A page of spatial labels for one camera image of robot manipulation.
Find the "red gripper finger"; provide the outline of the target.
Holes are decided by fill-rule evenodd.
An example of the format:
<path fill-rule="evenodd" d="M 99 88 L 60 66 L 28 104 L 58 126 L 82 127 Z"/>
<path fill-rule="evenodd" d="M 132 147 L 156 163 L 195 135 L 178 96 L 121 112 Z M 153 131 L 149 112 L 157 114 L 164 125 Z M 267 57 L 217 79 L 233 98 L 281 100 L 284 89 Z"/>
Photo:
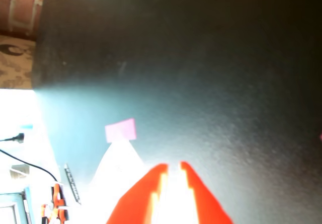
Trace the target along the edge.
<path fill-rule="evenodd" d="M 180 166 L 187 174 L 189 188 L 194 192 L 199 223 L 232 224 L 232 219 L 191 165 L 188 162 L 182 161 Z"/>
<path fill-rule="evenodd" d="M 167 164 L 158 164 L 136 182 L 117 202 L 107 223 L 152 223 L 152 214 L 162 191 Z"/>

